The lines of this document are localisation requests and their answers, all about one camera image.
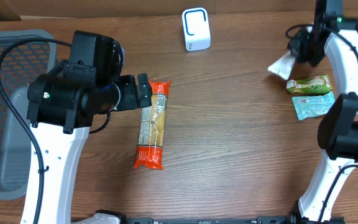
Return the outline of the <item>white tube gold cap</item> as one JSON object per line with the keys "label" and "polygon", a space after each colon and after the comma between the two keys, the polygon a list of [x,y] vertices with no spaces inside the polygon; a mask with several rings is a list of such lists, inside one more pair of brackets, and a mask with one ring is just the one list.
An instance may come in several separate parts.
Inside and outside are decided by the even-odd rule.
{"label": "white tube gold cap", "polygon": [[296,58],[291,54],[290,51],[288,51],[276,62],[271,64],[267,70],[275,75],[278,75],[283,80],[288,80],[295,62]]}

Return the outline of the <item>green snack packet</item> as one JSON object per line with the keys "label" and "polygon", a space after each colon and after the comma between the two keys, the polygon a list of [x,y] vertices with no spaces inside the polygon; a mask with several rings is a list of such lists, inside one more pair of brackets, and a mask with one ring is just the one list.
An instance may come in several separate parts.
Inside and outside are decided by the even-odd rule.
{"label": "green snack packet", "polygon": [[327,94],[333,90],[327,75],[320,75],[302,80],[289,80],[287,81],[286,88],[289,93],[301,93],[307,95]]}

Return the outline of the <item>teal wet wipes packet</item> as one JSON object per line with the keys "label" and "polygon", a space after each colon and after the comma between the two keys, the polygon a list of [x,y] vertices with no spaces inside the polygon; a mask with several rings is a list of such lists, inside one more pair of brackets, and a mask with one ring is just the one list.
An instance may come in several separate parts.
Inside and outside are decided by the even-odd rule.
{"label": "teal wet wipes packet", "polygon": [[301,121],[325,115],[334,104],[335,97],[331,91],[319,96],[294,96],[292,101],[297,118]]}

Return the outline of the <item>orange pasta package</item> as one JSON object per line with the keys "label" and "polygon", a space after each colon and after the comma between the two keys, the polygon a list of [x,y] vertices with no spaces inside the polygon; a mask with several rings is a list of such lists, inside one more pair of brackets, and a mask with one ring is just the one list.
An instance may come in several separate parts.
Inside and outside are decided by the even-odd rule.
{"label": "orange pasta package", "polygon": [[150,81],[152,105],[142,109],[134,168],[162,170],[163,136],[171,81]]}

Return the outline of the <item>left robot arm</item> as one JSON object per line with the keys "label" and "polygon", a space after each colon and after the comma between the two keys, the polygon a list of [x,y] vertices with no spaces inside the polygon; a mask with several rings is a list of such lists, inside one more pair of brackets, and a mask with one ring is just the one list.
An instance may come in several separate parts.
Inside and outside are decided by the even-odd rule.
{"label": "left robot arm", "polygon": [[152,104],[147,75],[121,75],[123,62],[118,41],[78,30],[62,70],[29,85],[35,143],[22,223],[70,223],[78,162],[94,116]]}

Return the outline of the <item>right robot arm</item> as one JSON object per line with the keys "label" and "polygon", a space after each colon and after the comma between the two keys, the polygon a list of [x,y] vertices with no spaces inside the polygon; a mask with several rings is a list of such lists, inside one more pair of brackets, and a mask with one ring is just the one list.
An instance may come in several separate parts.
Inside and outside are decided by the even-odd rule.
{"label": "right robot arm", "polygon": [[297,62],[329,59],[338,97],[318,127],[321,159],[306,192],[284,223],[344,223],[331,209],[350,173],[358,168],[358,18],[342,1],[317,0],[314,21],[298,24],[287,45]]}

